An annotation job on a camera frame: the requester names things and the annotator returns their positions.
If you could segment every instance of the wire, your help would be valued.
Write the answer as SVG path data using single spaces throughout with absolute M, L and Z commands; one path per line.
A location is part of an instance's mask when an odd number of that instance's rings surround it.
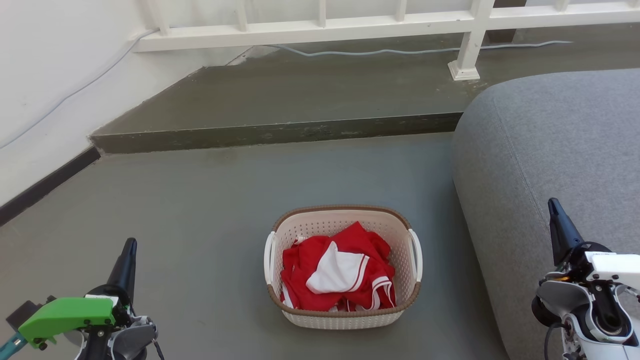
M 489 46 L 482 46 L 482 47 L 480 47 L 480 49 L 487 50 L 487 49 L 503 49 L 505 47 L 540 47 L 540 46 L 551 45 L 551 44 L 570 44 L 570 43 L 572 43 L 572 41 L 553 40 L 553 41 L 543 42 L 543 43 L 540 43 L 540 44 L 489 45 Z M 311 58 L 313 56 L 321 56 L 321 55 L 367 56 L 367 55 L 375 55 L 375 54 L 382 54 L 382 53 L 394 53 L 394 54 L 403 54 L 403 55 L 417 55 L 417 54 L 446 53 L 447 51 L 459 51 L 460 50 L 459 47 L 450 47 L 448 49 L 433 49 L 433 50 L 421 50 L 421 51 L 401 51 L 401 50 L 392 50 L 392 49 L 382 49 L 382 50 L 377 50 L 377 51 L 369 51 L 367 53 L 345 53 L 344 51 L 321 51 L 320 53 L 310 53 L 309 54 L 309 53 L 304 53 L 304 52 L 302 52 L 300 50 L 292 49 L 292 48 L 290 48 L 288 46 L 284 46 L 284 45 L 263 45 L 263 46 L 275 47 L 276 49 L 287 50 L 287 51 L 290 51 L 292 53 L 296 53 L 298 55 L 306 56 L 308 58 Z
M 551 338 L 551 333 L 558 327 L 564 328 L 565 325 L 556 322 L 551 324 L 551 326 L 547 329 L 547 335 L 545 336 L 545 360 L 549 360 L 549 339 Z
M 160 344 L 154 340 L 154 345 L 156 346 L 156 350 L 158 351 L 158 357 L 160 360 L 164 360 L 164 355 L 162 354 L 162 350 L 160 350 Z
M 149 30 L 149 31 L 147 31 L 145 33 L 142 33 L 142 34 L 138 35 L 133 40 L 133 42 L 131 42 L 131 45 L 129 45 L 128 48 L 125 51 L 122 52 L 122 54 L 118 57 L 118 59 L 115 62 L 113 62 L 105 70 L 103 70 L 100 74 L 98 74 L 98 76 L 95 76 L 91 81 L 87 82 L 83 86 L 80 86 L 77 90 L 74 90 L 70 94 L 68 94 L 67 96 L 63 97 L 62 100 L 58 101 L 54 106 L 52 106 L 49 110 L 47 110 L 44 113 L 44 115 L 42 115 L 42 116 L 38 117 L 37 119 L 35 119 L 34 121 L 30 122 L 29 124 L 24 126 L 22 129 L 17 130 L 12 136 L 2 140 L 2 142 L 0 142 L 0 149 L 4 149 L 7 145 L 11 144 L 12 142 L 14 142 L 18 138 L 20 138 L 20 136 L 26 134 L 27 131 L 33 129 L 34 126 L 38 125 L 41 121 L 44 120 L 44 118 L 46 118 L 52 112 L 54 112 L 58 108 L 58 106 L 62 105 L 62 103 L 65 102 L 65 100 L 67 100 L 68 98 L 72 97 L 73 95 L 79 93 L 80 91 L 84 90 L 87 86 L 93 84 L 94 82 L 96 82 L 96 80 L 100 79 L 104 74 L 109 72 L 109 70 L 113 69 L 114 66 L 118 65 L 118 63 L 120 63 L 122 61 L 122 59 L 124 59 L 124 57 L 127 56 L 127 54 L 129 54 L 131 49 L 133 49 L 133 47 L 138 43 L 138 41 L 140 41 L 141 38 L 143 38 L 145 36 L 149 36 L 149 35 L 155 33 L 156 31 L 158 31 L 158 29 Z

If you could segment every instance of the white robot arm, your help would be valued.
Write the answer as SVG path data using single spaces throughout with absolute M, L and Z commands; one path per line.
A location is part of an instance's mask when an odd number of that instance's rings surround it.
M 562 328 L 563 360 L 640 360 L 637 320 L 618 295 L 638 298 L 640 255 L 617 254 L 585 242 L 557 199 L 549 199 L 551 242 L 556 270 L 541 281 L 531 307 L 552 329 Z

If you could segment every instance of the red clothing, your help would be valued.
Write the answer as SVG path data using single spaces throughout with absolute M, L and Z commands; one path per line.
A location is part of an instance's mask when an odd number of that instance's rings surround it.
M 340 233 L 313 236 L 282 252 L 280 300 L 296 309 L 355 311 L 396 305 L 391 249 L 359 222 Z

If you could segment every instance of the white basket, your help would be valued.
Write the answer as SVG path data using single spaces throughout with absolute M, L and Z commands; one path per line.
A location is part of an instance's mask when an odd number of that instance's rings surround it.
M 378 233 L 391 247 L 389 261 L 396 268 L 393 278 L 396 304 L 392 309 L 329 313 L 293 309 L 280 301 L 282 251 L 297 235 L 332 236 L 359 221 Z M 396 321 L 418 296 L 422 279 L 422 251 L 418 236 L 399 213 L 376 206 L 315 206 L 288 212 L 274 225 L 264 247 L 264 279 L 271 300 L 292 323 L 313 329 L 350 330 L 388 325 Z

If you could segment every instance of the gray sofa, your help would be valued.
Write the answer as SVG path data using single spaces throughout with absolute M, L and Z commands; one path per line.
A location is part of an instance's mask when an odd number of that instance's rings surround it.
M 640 254 L 640 69 L 490 87 L 460 119 L 453 163 L 504 346 L 511 360 L 543 359 L 547 328 L 531 300 L 553 267 L 547 200 L 560 200 L 586 241 Z M 559 334 L 550 346 L 562 359 Z

